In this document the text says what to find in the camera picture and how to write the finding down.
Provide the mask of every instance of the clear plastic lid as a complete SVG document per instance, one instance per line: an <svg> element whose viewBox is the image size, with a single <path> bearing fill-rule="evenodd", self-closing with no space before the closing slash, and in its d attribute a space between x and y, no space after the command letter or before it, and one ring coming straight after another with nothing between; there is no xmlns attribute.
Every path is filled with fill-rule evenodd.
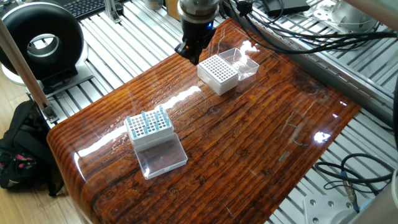
<svg viewBox="0 0 398 224"><path fill-rule="evenodd" d="M239 82L236 91L243 90L250 83L256 80L256 76L254 76L254 74L256 74L258 70L259 64L251 60L249 56L242 53L239 49L229 49L218 55L238 71Z"/></svg>
<svg viewBox="0 0 398 224"><path fill-rule="evenodd" d="M134 151L146 180L185 165L188 160L175 133L161 140L134 147Z"/></svg>

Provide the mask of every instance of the metal plate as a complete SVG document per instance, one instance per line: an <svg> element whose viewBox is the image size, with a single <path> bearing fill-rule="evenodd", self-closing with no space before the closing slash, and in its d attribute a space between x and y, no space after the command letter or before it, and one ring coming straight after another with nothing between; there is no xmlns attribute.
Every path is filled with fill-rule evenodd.
<svg viewBox="0 0 398 224"><path fill-rule="evenodd" d="M341 196L308 195L303 203L306 224L332 224L339 213L355 213L348 198Z"/></svg>
<svg viewBox="0 0 398 224"><path fill-rule="evenodd" d="M328 150L321 156L320 161L341 163L341 160L348 154L366 153L383 159L392 167L396 167L398 151L394 146L395 140L392 133L382 129L378 119L370 115L369 112L361 110L354 119L344 128L340 135L330 145ZM377 165L375 162L363 158L355 158L347 161L347 166L365 177L380 177L388 174L388 171ZM339 174L339 170L329 170ZM337 180L320 173L311 168L305 177L289 193L288 197L281 203L279 208L271 215L269 223L294 223L306 224L305 207L303 200L308 195L333 195L345 197L344 188L325 190L323 186ZM375 184L377 188L383 187L385 183ZM362 186L357 186L361 190L368 190ZM359 204L369 198L374 198L372 194L357 193Z"/></svg>

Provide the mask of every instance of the black backpack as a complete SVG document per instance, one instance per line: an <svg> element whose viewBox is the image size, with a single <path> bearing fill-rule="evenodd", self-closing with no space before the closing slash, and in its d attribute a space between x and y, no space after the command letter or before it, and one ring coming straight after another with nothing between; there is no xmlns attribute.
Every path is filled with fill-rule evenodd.
<svg viewBox="0 0 398 224"><path fill-rule="evenodd" d="M55 197L63 187L46 137L49 129L32 101L15 110L10 128L0 139L0 187L29 189L47 183Z"/></svg>

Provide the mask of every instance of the wood grain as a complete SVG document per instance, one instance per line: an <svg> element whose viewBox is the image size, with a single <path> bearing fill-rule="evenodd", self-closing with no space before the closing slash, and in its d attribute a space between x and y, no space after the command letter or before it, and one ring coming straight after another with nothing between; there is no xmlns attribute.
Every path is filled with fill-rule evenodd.
<svg viewBox="0 0 398 224"><path fill-rule="evenodd" d="M359 111L232 20L201 60L233 47L260 64L243 91L216 95L174 54L50 131L68 191L93 222L264 223ZM188 162L145 180L123 120L157 105Z"/></svg>
<svg viewBox="0 0 398 224"><path fill-rule="evenodd" d="M0 214L3 217L1 223L24 223L24 216L18 211L18 204L14 201L12 195L5 190L0 190Z"/></svg>
<svg viewBox="0 0 398 224"><path fill-rule="evenodd" d="M0 105L0 138L10 128L11 119L14 112L9 102Z"/></svg>
<svg viewBox="0 0 398 224"><path fill-rule="evenodd" d="M60 206L62 214L65 217L68 224L83 223L80 220L78 214L76 213L75 207L73 206L73 202L70 197L58 198L58 205Z"/></svg>
<svg viewBox="0 0 398 224"><path fill-rule="evenodd" d="M33 217L30 222L31 224L68 224L62 214L60 206L57 203L46 209L44 212Z"/></svg>
<svg viewBox="0 0 398 224"><path fill-rule="evenodd" d="M10 80L8 80L6 76L2 73L1 69L0 69L0 86L4 90L4 96L9 101L17 98L18 96L26 95L26 88L24 86L16 85Z"/></svg>
<svg viewBox="0 0 398 224"><path fill-rule="evenodd" d="M23 94L21 96L17 96L13 100L10 100L9 103L11 107L13 108L13 111L15 111L15 108L17 108L18 105L20 105L22 102L28 101L29 97L26 94Z"/></svg>

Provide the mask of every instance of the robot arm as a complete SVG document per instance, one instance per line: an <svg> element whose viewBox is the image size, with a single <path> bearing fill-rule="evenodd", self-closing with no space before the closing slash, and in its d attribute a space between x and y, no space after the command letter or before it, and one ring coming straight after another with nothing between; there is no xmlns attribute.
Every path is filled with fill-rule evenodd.
<svg viewBox="0 0 398 224"><path fill-rule="evenodd" d="M345 0L386 26L398 31L398 3L389 0Z"/></svg>
<svg viewBox="0 0 398 224"><path fill-rule="evenodd" d="M181 15L183 30L182 43L175 51L189 59L192 64L199 63L201 51L207 48L216 29L213 27L220 0L179 0L178 12Z"/></svg>

